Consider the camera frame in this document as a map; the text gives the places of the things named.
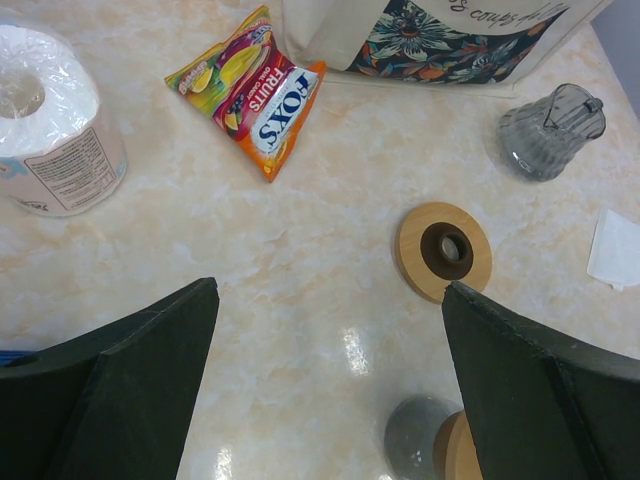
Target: black ring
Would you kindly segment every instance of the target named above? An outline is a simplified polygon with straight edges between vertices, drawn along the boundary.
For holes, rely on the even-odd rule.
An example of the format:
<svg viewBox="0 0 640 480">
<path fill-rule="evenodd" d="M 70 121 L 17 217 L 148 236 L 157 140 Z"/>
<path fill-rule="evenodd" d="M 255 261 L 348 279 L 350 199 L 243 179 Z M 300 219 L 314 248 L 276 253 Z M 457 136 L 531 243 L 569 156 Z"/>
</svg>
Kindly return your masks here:
<svg viewBox="0 0 640 480">
<path fill-rule="evenodd" d="M 458 249 L 457 260 L 452 260 L 446 255 L 443 247 L 445 238 L 449 238 Z M 471 242 L 462 230 L 450 223 L 430 225 L 422 234 L 420 252 L 429 270 L 444 280 L 460 280 L 473 266 Z"/>
</svg>

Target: floral pattern panel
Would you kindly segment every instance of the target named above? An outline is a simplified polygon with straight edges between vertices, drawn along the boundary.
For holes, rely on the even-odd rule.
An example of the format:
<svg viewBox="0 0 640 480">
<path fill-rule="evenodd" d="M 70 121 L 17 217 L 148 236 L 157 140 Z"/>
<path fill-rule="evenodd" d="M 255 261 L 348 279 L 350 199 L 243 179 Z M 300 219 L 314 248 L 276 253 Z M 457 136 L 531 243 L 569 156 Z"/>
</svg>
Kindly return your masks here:
<svg viewBox="0 0 640 480">
<path fill-rule="evenodd" d="M 499 83 L 563 13 L 510 35 L 474 35 L 449 28 L 410 0 L 391 0 L 347 70 L 432 84 Z"/>
</svg>

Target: fox's fruits candy packet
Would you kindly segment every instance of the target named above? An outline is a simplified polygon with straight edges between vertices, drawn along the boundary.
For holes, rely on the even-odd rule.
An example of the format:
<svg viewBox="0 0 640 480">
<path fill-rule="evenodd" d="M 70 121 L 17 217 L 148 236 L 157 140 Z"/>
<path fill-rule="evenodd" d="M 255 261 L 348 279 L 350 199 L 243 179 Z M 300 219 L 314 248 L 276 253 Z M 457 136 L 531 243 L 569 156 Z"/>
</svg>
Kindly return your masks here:
<svg viewBox="0 0 640 480">
<path fill-rule="evenodd" d="M 297 67 L 276 47 L 269 9 L 258 8 L 224 43 L 165 78 L 272 182 L 293 150 L 326 66 Z"/>
</svg>

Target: white napkin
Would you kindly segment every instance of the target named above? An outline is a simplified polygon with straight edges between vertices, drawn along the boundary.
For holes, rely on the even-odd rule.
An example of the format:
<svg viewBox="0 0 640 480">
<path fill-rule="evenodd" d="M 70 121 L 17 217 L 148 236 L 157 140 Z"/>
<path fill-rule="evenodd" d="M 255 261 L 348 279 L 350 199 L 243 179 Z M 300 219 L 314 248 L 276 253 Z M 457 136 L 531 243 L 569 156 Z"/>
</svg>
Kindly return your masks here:
<svg viewBox="0 0 640 480">
<path fill-rule="evenodd" d="M 640 285 L 640 225 L 603 208 L 587 273 L 618 291 Z"/>
</svg>

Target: marble table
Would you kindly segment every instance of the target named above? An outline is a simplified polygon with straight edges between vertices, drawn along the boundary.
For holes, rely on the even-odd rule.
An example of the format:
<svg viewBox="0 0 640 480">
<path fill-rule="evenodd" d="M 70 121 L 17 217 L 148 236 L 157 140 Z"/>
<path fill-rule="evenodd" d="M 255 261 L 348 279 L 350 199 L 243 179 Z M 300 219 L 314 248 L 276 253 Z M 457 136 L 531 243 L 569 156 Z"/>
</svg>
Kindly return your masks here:
<svg viewBox="0 0 640 480">
<path fill-rule="evenodd" d="M 388 480 L 393 408 L 426 392 L 461 404 L 440 308 L 392 256 L 400 220 L 423 202 L 483 226 L 487 295 L 640 358 L 640 290 L 586 273 L 600 207 L 640 222 L 640 125 L 590 27 L 514 99 L 327 83 L 269 185 L 163 83 L 256 2 L 8 4 L 77 48 L 130 168 L 77 217 L 0 203 L 0 349 L 57 344 L 214 276 L 221 310 L 179 480 Z M 496 161 L 497 119 L 564 82 L 604 101 L 609 128 L 556 180 L 523 183 Z"/>
</svg>

